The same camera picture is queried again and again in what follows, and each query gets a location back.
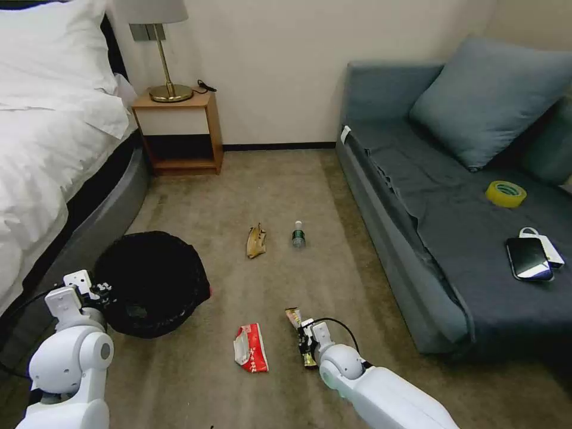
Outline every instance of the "bed frame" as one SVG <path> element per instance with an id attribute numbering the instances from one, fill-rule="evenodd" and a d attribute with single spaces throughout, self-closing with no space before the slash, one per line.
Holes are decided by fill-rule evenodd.
<path id="1" fill-rule="evenodd" d="M 17 10 L 48 3 L 49 0 L 21 1 L 0 0 L 0 10 Z M 128 78 L 119 51 L 117 40 L 107 17 L 101 24 L 108 45 L 111 69 Z M 142 150 L 142 138 L 135 131 L 123 142 L 100 172 L 114 171 L 113 181 L 105 184 L 104 193 L 99 201 L 92 204 L 93 210 L 68 220 L 62 233 L 48 251 L 36 262 L 33 270 L 24 280 L 24 293 L 0 318 L 0 362 L 10 368 L 22 363 L 30 355 L 33 346 L 43 332 L 51 325 L 52 316 L 43 300 L 31 304 L 15 322 L 6 323 L 7 316 L 21 302 L 46 291 L 55 283 L 61 282 L 63 275 L 79 269 L 90 270 L 98 256 L 116 239 L 121 237 L 139 212 L 149 181 L 149 169 Z M 101 181 L 96 177 L 84 184 L 82 189 L 68 203 L 68 207 L 77 198 L 92 200 L 94 186 Z M 8 375 L 0 370 L 0 383 Z"/>

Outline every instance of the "cable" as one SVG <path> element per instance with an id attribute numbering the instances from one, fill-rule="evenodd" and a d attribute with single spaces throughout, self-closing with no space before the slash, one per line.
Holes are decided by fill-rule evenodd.
<path id="1" fill-rule="evenodd" d="M 197 91 L 196 89 L 193 89 L 192 91 L 193 91 L 195 94 L 206 94 L 208 91 L 210 91 L 210 92 L 216 92 L 216 88 L 213 88 L 212 86 L 207 85 L 206 83 L 204 83 L 204 82 L 203 82 L 202 80 L 200 80 L 200 79 L 197 80 L 197 85 L 198 85 L 199 87 L 203 88 L 204 91 L 201 92 L 201 91 Z"/>
<path id="2" fill-rule="evenodd" d="M 19 305 L 18 307 L 16 307 L 15 310 L 13 310 L 7 317 L 6 319 L 3 320 L 3 322 L 5 322 L 5 326 L 9 325 L 10 320 L 12 320 L 14 318 L 14 316 L 18 313 L 20 313 L 23 309 L 25 309 L 26 307 L 28 307 L 28 305 L 32 304 L 33 302 L 39 300 L 41 297 L 46 296 L 47 294 L 49 294 L 52 290 L 57 289 L 58 287 L 61 287 L 60 284 L 54 285 L 54 287 L 28 299 L 28 301 L 25 301 L 24 303 L 22 303 L 21 305 Z M 17 372 L 15 369 L 12 369 L 8 366 L 6 366 L 6 364 L 0 362 L 0 369 L 10 375 L 13 375 L 15 377 L 20 377 L 20 378 L 25 378 L 27 380 L 30 379 L 30 377 L 26 374 L 21 374 L 19 372 Z"/>
<path id="3" fill-rule="evenodd" d="M 343 326 L 343 327 L 345 328 L 345 330 L 346 330 L 346 331 L 350 334 L 350 336 L 352 337 L 353 345 L 356 347 L 356 351 L 357 351 L 357 353 L 359 354 L 359 346 L 358 346 L 358 342 L 356 341 L 356 337 L 354 337 L 353 332 L 350 330 L 350 328 L 348 328 L 344 323 L 340 322 L 339 320 L 334 319 L 334 318 L 319 318 L 319 319 L 316 319 L 316 320 L 314 320 L 313 322 L 311 322 L 311 323 L 309 323 L 309 324 L 307 324 L 307 325 L 305 325 L 305 326 L 312 326 L 312 325 L 317 324 L 318 322 L 325 322 L 325 321 L 335 322 L 335 323 L 337 323 L 337 324 Z"/>

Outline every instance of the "brass lamp base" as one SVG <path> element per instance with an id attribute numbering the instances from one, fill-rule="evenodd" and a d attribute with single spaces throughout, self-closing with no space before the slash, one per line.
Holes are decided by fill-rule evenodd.
<path id="1" fill-rule="evenodd" d="M 185 101 L 193 95 L 192 88 L 186 85 L 173 85 L 173 91 L 170 94 L 167 85 L 156 86 L 149 90 L 149 97 L 157 102 L 178 102 Z"/>

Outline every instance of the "black trash bag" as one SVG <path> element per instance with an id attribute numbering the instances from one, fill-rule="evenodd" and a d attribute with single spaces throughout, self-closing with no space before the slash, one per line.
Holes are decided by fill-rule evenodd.
<path id="1" fill-rule="evenodd" d="M 111 286 L 101 309 L 107 322 L 139 338 L 174 331 L 210 297 L 194 247 L 162 231 L 121 237 L 100 255 L 94 275 Z"/>

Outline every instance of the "lamp stand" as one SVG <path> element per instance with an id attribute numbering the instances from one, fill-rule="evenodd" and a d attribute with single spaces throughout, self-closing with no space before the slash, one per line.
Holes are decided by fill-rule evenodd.
<path id="1" fill-rule="evenodd" d="M 156 86 L 149 90 L 149 96 L 153 101 L 157 102 L 178 102 L 188 100 L 193 95 L 193 90 L 190 86 L 177 85 L 171 82 L 169 76 L 169 69 L 167 68 L 167 61 L 165 60 L 165 53 L 163 52 L 163 44 L 157 31 L 157 24 L 153 24 L 153 31 L 155 31 L 155 38 L 157 39 L 157 46 L 159 54 L 161 55 L 161 62 L 163 63 L 163 71 L 165 72 L 165 85 Z"/>

